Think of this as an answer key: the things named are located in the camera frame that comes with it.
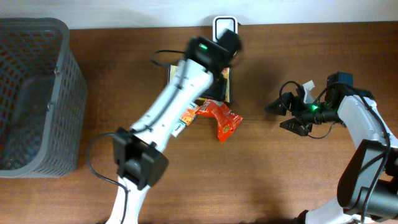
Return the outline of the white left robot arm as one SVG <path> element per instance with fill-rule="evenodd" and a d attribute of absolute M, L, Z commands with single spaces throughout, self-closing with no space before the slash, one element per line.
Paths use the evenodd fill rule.
<path fill-rule="evenodd" d="M 169 164 L 163 152 L 173 128 L 240 48 L 239 35 L 228 29 L 216 42 L 192 38 L 175 76 L 154 104 L 128 130 L 119 128 L 113 133 L 118 192 L 108 223 L 137 223 L 147 192 Z"/>

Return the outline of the small orange packet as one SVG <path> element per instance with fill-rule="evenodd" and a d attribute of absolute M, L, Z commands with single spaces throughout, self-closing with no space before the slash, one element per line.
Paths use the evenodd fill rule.
<path fill-rule="evenodd" d="M 199 106 L 196 103 L 189 103 L 187 109 L 184 111 L 183 115 L 181 116 L 180 120 L 184 122 L 187 126 L 189 126 L 192 121 L 196 117 L 196 111 L 199 109 Z"/>

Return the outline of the red snack bag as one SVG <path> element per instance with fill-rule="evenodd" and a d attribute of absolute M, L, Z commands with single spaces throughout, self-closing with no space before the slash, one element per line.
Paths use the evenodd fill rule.
<path fill-rule="evenodd" d="M 224 143 L 243 120 L 242 116 L 233 112 L 225 103 L 210 99 L 205 100 L 195 114 L 217 120 L 217 137 L 220 143 Z"/>

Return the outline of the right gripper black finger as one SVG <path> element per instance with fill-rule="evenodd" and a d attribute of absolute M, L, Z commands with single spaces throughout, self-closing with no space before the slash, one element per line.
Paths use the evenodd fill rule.
<path fill-rule="evenodd" d="M 283 93 L 278 99 L 265 107 L 265 112 L 285 116 L 293 100 L 292 92 Z"/>
<path fill-rule="evenodd" d="M 281 122 L 280 127 L 299 136 L 308 136 L 311 132 L 311 124 L 305 124 L 297 118 Z"/>

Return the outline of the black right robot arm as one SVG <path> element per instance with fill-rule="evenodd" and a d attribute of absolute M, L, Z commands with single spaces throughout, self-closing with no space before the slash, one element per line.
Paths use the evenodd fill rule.
<path fill-rule="evenodd" d="M 296 85 L 296 94 L 279 92 L 268 113 L 292 118 L 280 127 L 308 137 L 313 125 L 341 124 L 355 146 L 338 182 L 336 197 L 305 210 L 294 223 L 381 223 L 397 219 L 397 138 L 377 110 L 374 95 L 356 88 L 353 75 L 336 72 L 327 78 L 324 97 L 313 98 L 312 81 Z"/>

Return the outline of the small green tissue pack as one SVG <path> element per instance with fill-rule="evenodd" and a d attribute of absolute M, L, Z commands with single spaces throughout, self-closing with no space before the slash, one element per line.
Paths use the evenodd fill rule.
<path fill-rule="evenodd" d="M 177 137 L 186 127 L 183 121 L 178 121 L 172 129 L 172 136 Z"/>

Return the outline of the beige wet wipes pack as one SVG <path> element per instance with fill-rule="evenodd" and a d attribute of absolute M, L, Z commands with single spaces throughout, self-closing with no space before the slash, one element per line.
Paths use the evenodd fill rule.
<path fill-rule="evenodd" d="M 173 79 L 177 70 L 176 65 L 170 65 L 168 68 L 168 82 Z M 232 66 L 225 68 L 222 71 L 223 77 L 226 79 L 226 89 L 225 89 L 225 97 L 223 102 L 226 104 L 231 104 L 233 102 L 232 93 L 231 93 L 231 74 L 232 74 Z M 211 99 L 209 93 L 206 91 L 202 94 L 201 97 L 198 98 L 199 101 L 204 101 L 206 99 Z"/>

